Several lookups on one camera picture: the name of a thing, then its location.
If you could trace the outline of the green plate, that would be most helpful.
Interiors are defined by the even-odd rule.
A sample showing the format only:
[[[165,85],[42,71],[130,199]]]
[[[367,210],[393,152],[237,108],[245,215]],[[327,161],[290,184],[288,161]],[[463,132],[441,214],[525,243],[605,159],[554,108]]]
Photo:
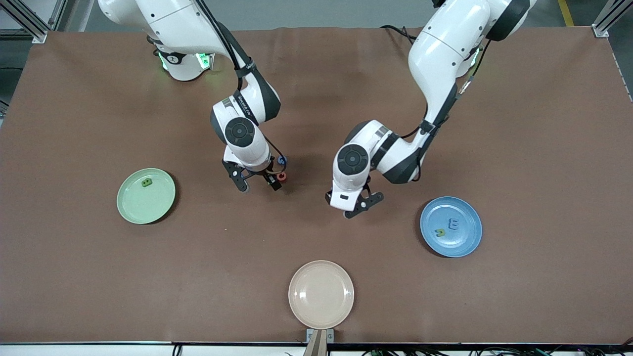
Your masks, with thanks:
[[[149,187],[141,180],[151,178]],[[145,168],[131,174],[117,192],[117,209],[123,219],[134,224],[154,223],[170,211],[177,187],[172,176],[159,168]]]

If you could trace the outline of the beige plate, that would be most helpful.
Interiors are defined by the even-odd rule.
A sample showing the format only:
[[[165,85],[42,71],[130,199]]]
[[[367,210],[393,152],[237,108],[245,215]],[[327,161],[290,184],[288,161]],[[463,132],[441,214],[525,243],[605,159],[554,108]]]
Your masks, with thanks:
[[[301,266],[288,287],[288,302],[301,324],[312,329],[333,329],[351,313],[355,289],[350,275],[331,261]]]

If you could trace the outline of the blue plate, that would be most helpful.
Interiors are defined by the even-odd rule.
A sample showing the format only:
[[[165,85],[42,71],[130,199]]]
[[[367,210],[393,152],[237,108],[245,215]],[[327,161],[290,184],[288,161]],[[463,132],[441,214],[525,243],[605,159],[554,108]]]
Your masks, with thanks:
[[[450,230],[450,218],[459,219],[459,230]],[[476,210],[465,200],[452,196],[429,201],[421,212],[419,227],[425,243],[447,258],[461,258],[474,252],[483,236],[482,221]],[[446,235],[436,237],[438,228],[445,228]]]

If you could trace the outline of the table cover mat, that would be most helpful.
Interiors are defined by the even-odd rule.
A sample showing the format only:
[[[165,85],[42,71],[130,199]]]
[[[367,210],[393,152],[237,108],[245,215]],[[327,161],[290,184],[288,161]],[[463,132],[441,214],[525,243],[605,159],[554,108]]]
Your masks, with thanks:
[[[35,45],[0,128],[0,342],[294,342],[292,275],[333,261],[355,302],[337,342],[622,343],[633,337],[633,103],[606,39],[530,28],[493,43],[417,183],[373,174],[384,201],[330,207],[332,161],[377,119],[424,113],[408,42],[378,29],[237,32],[282,99],[262,130],[287,183],[237,191],[210,124],[231,68],[190,83],[143,33],[52,33]],[[117,192],[168,172],[162,219],[120,216]],[[429,201],[482,221],[477,249],[434,252]]]

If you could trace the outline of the aluminium frame post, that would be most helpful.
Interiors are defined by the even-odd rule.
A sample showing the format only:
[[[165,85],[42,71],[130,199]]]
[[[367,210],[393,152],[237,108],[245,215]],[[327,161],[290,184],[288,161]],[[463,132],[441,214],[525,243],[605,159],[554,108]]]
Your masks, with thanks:
[[[608,30],[633,6],[633,0],[607,0],[603,9],[592,23],[596,38],[608,38]]]
[[[31,38],[45,43],[48,32],[60,29],[69,0],[0,0],[0,39]]]

